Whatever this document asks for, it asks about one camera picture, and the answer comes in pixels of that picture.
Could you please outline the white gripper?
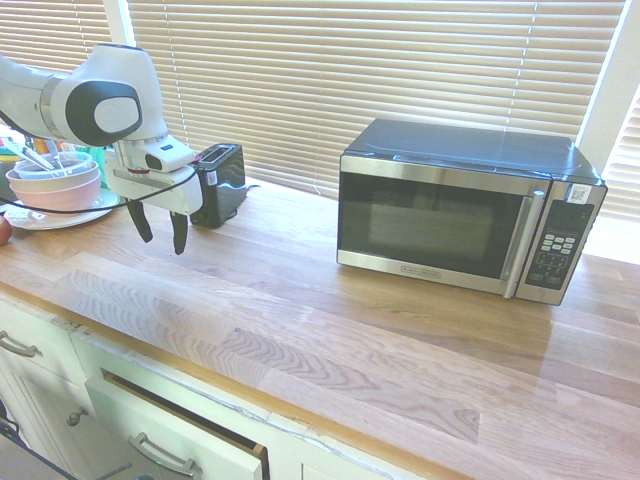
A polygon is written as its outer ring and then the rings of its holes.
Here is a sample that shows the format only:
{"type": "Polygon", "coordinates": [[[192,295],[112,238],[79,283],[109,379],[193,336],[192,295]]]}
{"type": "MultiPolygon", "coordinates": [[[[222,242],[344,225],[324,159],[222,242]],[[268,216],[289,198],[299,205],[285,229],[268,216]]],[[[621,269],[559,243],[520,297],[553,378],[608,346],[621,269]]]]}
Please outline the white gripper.
{"type": "Polygon", "coordinates": [[[126,198],[129,215],[145,243],[153,239],[153,234],[142,202],[170,211],[174,252],[181,255],[187,242],[187,215],[198,211],[203,204],[196,171],[190,166],[183,166],[168,173],[156,170],[133,173],[118,161],[106,161],[105,174],[109,189],[126,198]]]}

